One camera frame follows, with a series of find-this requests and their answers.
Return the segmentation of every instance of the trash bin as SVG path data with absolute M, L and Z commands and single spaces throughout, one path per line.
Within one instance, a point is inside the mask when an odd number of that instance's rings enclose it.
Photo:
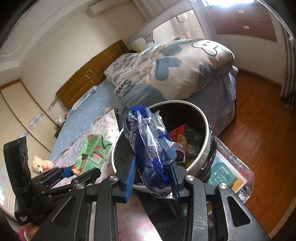
M 203 145 L 201 151 L 186 171 L 188 174 L 194 175 L 206 182 L 210 177 L 217 143 L 207 118 L 201 109 L 192 103 L 181 100 L 164 101 L 150 106 L 149 109 L 152 113 L 158 110 L 160 111 L 160 116 L 168 132 L 183 124 L 187 124 L 202 136 L 201 143 Z M 117 168 L 126 162 L 131 153 L 133 153 L 133 149 L 122 129 L 112 150 L 112 167 L 115 173 Z M 148 188 L 144 185 L 134 184 L 133 188 L 142 192 L 149 192 Z

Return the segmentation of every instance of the white plush bunny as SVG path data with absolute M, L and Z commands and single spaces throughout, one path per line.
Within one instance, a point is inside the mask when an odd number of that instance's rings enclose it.
M 61 117 L 61 115 L 59 115 L 59 118 L 56 119 L 56 122 L 59 123 L 59 125 L 61 126 L 64 122 L 65 122 L 65 119 Z

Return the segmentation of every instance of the blue bed sheet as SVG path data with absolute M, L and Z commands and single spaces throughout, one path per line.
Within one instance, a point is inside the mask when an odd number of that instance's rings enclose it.
M 53 160 L 61 151 L 89 129 L 93 120 L 103 115 L 107 107 L 117 107 L 119 112 L 122 110 L 122 104 L 114 94 L 115 87 L 104 80 L 97 86 L 97 91 L 92 94 L 83 104 L 72 114 L 68 115 L 59 137 L 54 144 L 49 160 Z
M 207 117 L 211 127 L 217 125 L 217 121 L 233 110 L 236 99 L 235 76 L 238 69 L 227 74 L 220 74 L 211 80 L 202 90 L 193 93 L 189 98 L 184 99 L 198 106 Z M 220 134 L 226 126 L 218 130 Z

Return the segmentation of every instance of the cartoon face print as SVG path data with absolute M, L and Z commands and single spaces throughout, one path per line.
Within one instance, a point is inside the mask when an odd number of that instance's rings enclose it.
M 152 34 L 152 32 L 151 32 L 151 33 L 150 33 L 150 32 L 145 33 L 144 35 L 145 35 L 145 36 L 143 37 L 143 39 L 146 40 L 146 43 L 151 43 L 151 42 L 155 43 L 155 41 L 154 41 L 154 39 L 153 39 L 153 34 Z
M 132 68 L 132 69 L 135 69 L 135 68 L 138 66 L 140 60 L 141 60 L 141 58 L 137 58 L 137 59 L 135 59 L 135 60 L 131 63 L 131 68 Z
M 202 49 L 207 55 L 215 57 L 217 56 L 217 47 L 219 44 L 209 40 L 199 40 L 191 44 L 193 48 Z
M 109 71 L 113 67 L 113 64 L 109 65 L 109 67 L 106 69 L 106 71 Z

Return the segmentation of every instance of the air conditioner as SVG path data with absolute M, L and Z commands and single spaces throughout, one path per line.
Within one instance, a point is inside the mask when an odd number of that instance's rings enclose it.
M 115 7 L 119 4 L 129 2 L 129 0 L 102 0 L 92 6 L 89 7 L 89 10 L 92 12 L 94 16 L 97 16 L 101 12 Z

